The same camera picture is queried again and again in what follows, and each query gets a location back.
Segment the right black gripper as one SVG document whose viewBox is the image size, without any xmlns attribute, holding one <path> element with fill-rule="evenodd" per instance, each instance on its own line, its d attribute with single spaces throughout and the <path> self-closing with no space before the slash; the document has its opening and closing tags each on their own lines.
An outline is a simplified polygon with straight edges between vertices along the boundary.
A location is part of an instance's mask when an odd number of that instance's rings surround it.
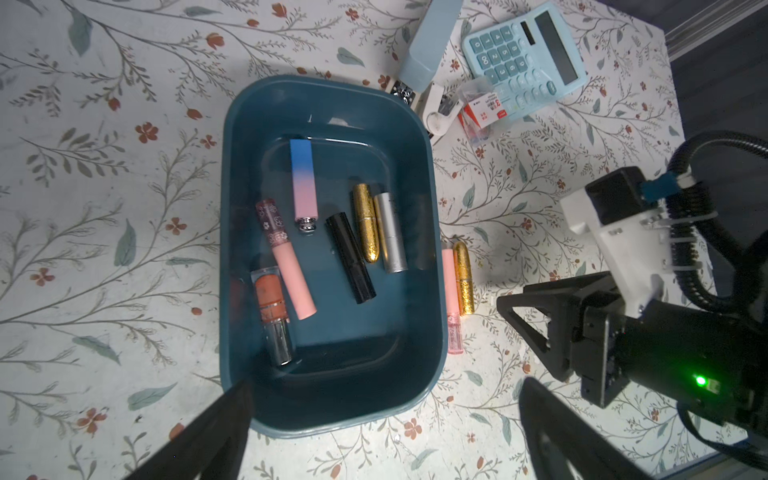
<svg viewBox="0 0 768 480">
<path fill-rule="evenodd" d="M 558 381 L 572 373 L 601 408 L 631 382 L 713 423 L 767 423 L 767 332 L 739 318 L 650 301 L 637 318 L 609 272 L 531 284 L 498 313 Z M 542 334 L 516 312 L 547 318 Z"/>
</svg>

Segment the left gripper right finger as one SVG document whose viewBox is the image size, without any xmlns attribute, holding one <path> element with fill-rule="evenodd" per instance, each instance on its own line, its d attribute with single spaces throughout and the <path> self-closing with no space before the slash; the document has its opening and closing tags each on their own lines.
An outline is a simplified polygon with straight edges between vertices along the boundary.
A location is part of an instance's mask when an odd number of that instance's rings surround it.
<svg viewBox="0 0 768 480">
<path fill-rule="evenodd" d="M 531 463 L 539 479 L 647 479 L 643 470 L 622 456 L 533 377 L 523 381 L 520 419 Z"/>
</svg>

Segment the clear staples box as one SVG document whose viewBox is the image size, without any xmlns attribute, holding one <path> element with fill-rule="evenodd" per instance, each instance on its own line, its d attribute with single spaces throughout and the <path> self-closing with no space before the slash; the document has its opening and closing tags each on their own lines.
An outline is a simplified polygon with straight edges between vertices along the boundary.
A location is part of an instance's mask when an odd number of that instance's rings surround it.
<svg viewBox="0 0 768 480">
<path fill-rule="evenodd" d="M 482 76 L 462 84 L 457 95 L 462 108 L 459 123 L 473 147 L 489 139 L 492 125 L 504 119 L 507 111 L 490 80 Z"/>
</svg>

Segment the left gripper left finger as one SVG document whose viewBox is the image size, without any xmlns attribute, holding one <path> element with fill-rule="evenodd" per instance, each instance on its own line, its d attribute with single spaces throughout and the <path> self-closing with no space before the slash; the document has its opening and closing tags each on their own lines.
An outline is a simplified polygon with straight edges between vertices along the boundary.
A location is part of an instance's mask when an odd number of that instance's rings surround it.
<svg viewBox="0 0 768 480">
<path fill-rule="evenodd" d="M 252 385 L 249 380 L 242 380 L 129 477 L 235 479 L 252 415 Z"/>
</svg>

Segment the dark red black lipstick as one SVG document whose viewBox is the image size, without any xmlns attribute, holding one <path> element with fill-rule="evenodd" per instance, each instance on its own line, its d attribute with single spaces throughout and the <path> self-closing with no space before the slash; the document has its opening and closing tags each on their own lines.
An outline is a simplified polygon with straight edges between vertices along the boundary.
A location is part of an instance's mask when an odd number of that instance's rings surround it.
<svg viewBox="0 0 768 480">
<path fill-rule="evenodd" d="M 276 266 L 262 268 L 251 271 L 250 276 L 267 352 L 276 367 L 284 367 L 293 361 L 294 347 L 279 269 Z"/>
</svg>

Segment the pink blue lipstick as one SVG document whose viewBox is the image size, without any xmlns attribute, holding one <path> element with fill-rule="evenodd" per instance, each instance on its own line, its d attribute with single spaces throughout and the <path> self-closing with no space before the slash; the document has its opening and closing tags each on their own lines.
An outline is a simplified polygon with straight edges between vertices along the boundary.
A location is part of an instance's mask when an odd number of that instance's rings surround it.
<svg viewBox="0 0 768 480">
<path fill-rule="evenodd" d="M 291 139 L 289 147 L 295 223 L 301 233 L 313 234 L 319 214 L 312 145 L 308 139 Z"/>
</svg>

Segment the silver clear lipstick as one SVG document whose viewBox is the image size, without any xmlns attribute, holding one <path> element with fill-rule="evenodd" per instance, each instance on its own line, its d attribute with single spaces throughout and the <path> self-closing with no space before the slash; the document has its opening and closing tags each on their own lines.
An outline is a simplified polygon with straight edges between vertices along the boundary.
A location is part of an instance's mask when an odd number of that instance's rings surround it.
<svg viewBox="0 0 768 480">
<path fill-rule="evenodd" d="M 376 195 L 373 201 L 386 271 L 404 272 L 408 265 L 393 196 L 383 192 Z"/>
</svg>

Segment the teal plastic storage box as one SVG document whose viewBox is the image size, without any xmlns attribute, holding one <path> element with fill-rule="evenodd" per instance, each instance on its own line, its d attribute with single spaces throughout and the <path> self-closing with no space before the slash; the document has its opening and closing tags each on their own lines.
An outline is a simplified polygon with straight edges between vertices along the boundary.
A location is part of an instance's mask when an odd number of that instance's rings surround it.
<svg viewBox="0 0 768 480">
<path fill-rule="evenodd" d="M 392 196 L 406 268 L 368 267 L 375 297 L 358 303 L 322 222 L 295 223 L 289 143 L 312 147 L 319 217 L 354 212 L 365 183 Z M 436 385 L 447 354 L 446 307 L 432 149 L 416 114 L 396 97 L 327 80 L 276 76 L 245 88 L 223 132 L 220 370 L 225 388 L 248 381 L 251 425 L 277 438 L 348 428 L 415 407 Z M 251 280 L 276 257 L 256 205 L 271 199 L 315 302 L 292 319 L 293 361 L 269 359 Z"/>
</svg>

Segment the light blue calculator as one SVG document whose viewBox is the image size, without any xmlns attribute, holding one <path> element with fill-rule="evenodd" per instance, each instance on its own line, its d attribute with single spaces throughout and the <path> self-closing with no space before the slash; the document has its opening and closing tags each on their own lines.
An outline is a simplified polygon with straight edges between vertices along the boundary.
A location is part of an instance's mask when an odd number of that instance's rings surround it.
<svg viewBox="0 0 768 480">
<path fill-rule="evenodd" d="M 587 81 L 570 28 L 552 1 L 468 34 L 462 50 L 472 76 L 493 85 L 506 123 L 557 102 Z"/>
</svg>

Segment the pink lip gloss tube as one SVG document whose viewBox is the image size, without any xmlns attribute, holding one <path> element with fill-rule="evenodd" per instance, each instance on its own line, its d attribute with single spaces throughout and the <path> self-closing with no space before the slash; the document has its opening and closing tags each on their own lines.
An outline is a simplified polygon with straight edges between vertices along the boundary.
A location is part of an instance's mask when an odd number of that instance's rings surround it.
<svg viewBox="0 0 768 480">
<path fill-rule="evenodd" d="M 282 275 L 297 318 L 299 320 L 308 319 L 317 313 L 317 308 L 280 211 L 271 198 L 257 202 L 255 211 Z"/>
</svg>

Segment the gold lipstick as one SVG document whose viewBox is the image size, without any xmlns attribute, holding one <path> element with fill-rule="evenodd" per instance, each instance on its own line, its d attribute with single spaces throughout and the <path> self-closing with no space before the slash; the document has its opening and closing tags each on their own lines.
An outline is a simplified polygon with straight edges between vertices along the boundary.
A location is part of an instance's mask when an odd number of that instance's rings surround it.
<svg viewBox="0 0 768 480">
<path fill-rule="evenodd" d="M 355 185 L 352 195 L 363 257 L 366 262 L 375 263 L 380 258 L 380 245 L 377 218 L 369 186 L 365 183 Z"/>
<path fill-rule="evenodd" d="M 462 315 L 472 315 L 475 313 L 475 303 L 469 250 L 463 241 L 457 240 L 453 244 L 453 253 L 460 312 Z"/>
</svg>

